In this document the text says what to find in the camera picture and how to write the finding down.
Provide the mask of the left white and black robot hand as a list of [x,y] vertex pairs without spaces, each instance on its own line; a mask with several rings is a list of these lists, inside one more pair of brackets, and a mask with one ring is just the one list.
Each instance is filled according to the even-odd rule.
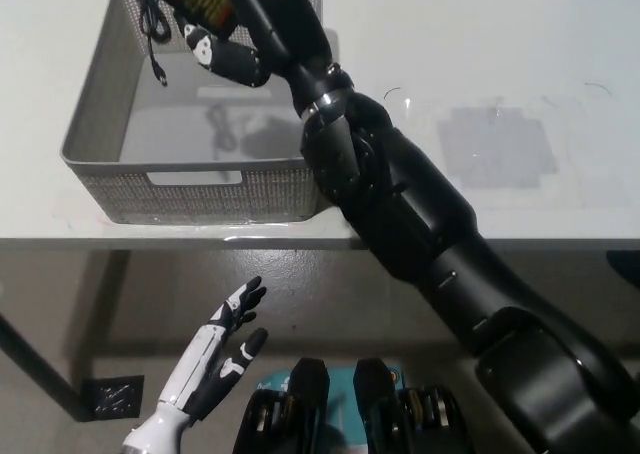
[[254,277],[231,294],[195,333],[169,376],[159,403],[186,414],[192,423],[204,420],[231,392],[268,338],[256,329],[235,354],[224,357],[229,338],[253,321],[253,309],[266,294]]

